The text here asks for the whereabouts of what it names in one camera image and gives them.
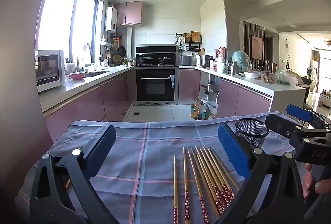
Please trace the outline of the right hand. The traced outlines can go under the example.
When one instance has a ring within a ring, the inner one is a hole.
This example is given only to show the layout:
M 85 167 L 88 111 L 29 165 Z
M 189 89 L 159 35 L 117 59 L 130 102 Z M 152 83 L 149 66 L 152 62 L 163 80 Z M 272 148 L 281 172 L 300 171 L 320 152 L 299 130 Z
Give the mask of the right hand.
M 311 173 L 311 169 L 312 164 L 307 163 L 305 165 L 306 173 L 303 177 L 302 183 L 303 197 L 306 198 L 307 196 L 309 196 L 312 190 L 315 190 L 315 192 L 318 194 L 330 194 L 331 179 L 325 179 L 316 183 Z

